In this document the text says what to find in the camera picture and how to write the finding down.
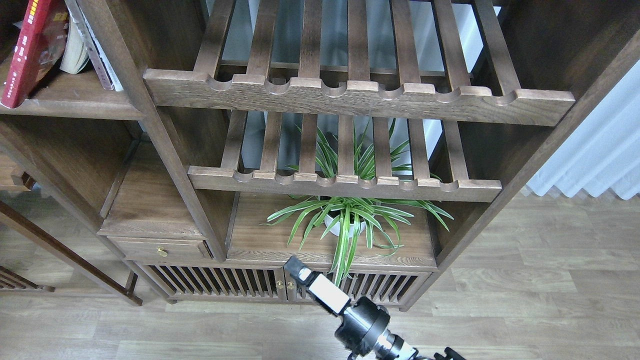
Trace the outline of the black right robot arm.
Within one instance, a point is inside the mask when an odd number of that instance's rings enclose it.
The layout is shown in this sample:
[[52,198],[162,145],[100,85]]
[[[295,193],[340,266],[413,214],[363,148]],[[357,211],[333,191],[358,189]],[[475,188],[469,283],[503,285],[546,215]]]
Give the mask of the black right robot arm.
[[310,269],[294,255],[284,269],[327,312],[341,317],[342,323],[334,337],[350,351],[349,360],[369,353],[375,353],[377,360],[426,359],[416,347],[387,328],[391,317],[383,305],[375,304],[366,296],[352,303],[351,298],[325,275]]

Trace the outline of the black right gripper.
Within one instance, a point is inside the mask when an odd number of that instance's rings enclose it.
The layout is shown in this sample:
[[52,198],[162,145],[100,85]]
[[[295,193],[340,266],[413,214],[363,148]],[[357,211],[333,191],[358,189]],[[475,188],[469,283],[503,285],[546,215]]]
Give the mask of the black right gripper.
[[377,360],[416,360],[418,349],[388,330],[390,315],[382,305],[362,296],[355,303],[323,274],[314,271],[297,256],[292,255],[284,264],[284,270],[300,286],[313,296],[327,312],[341,317],[342,323],[334,336],[350,350],[349,360],[375,353]]

